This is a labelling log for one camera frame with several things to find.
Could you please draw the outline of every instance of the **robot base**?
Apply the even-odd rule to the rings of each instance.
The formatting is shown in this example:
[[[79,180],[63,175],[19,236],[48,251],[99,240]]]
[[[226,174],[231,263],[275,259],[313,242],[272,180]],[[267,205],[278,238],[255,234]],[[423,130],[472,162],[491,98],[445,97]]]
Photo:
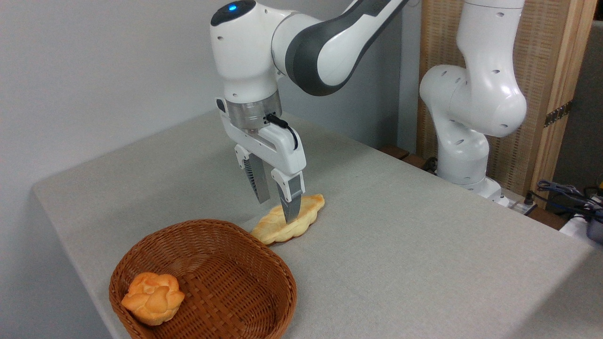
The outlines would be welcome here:
[[[492,200],[497,204],[500,204],[505,207],[509,206],[509,199],[503,195],[498,182],[495,182],[494,180],[488,177],[484,177],[484,179],[477,183],[459,186],[468,191],[472,191],[473,193],[478,194],[488,200]]]

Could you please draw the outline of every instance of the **bread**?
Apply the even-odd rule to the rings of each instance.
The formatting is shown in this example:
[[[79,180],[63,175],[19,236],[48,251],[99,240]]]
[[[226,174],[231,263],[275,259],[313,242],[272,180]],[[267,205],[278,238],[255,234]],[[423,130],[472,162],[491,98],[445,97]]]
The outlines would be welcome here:
[[[174,276],[144,272],[134,278],[121,304],[140,322],[156,326],[172,319],[184,298]]]
[[[287,241],[295,236],[300,236],[308,229],[324,206],[322,194],[301,197],[301,207],[298,217],[290,224],[285,222],[285,215],[281,205],[276,206],[258,222],[251,231],[259,241],[266,245],[273,242]]]

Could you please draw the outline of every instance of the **white wall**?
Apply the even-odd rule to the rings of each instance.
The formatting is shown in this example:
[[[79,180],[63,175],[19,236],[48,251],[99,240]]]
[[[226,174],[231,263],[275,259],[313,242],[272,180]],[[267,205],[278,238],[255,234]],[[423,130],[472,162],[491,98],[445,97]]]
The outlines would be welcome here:
[[[320,19],[349,0],[266,0]],[[52,174],[213,110],[216,1],[0,2],[0,337],[104,338],[31,196]],[[285,110],[372,146],[395,143],[400,24],[350,83],[313,98],[281,81]]]

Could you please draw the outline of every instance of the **white robotic arm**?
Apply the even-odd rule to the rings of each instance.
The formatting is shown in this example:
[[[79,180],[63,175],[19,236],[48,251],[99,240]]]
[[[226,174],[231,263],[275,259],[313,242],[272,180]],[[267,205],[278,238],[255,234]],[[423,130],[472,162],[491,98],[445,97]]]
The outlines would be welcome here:
[[[485,175],[490,148],[484,135],[506,136],[526,114],[513,69],[523,3],[466,0],[456,39],[467,69],[435,66],[420,85],[438,136],[438,176],[503,205],[500,185]]]
[[[260,202],[269,199],[263,161],[274,167],[287,222],[299,213],[306,158],[297,132],[280,119],[277,79],[289,76],[311,95],[342,88],[378,34],[408,0],[354,0],[320,21],[253,0],[231,2],[211,21],[213,54],[224,81],[216,103]]]

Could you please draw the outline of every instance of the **wicker basket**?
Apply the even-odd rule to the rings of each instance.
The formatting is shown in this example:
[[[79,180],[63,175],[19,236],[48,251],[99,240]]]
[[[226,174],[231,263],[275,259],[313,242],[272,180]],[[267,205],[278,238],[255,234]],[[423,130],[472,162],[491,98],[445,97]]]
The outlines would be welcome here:
[[[186,295],[159,326],[138,322],[121,305],[130,282],[146,271],[175,276]],[[132,247],[111,276],[109,299],[132,338],[280,338],[297,288],[283,260],[240,227],[191,220]]]

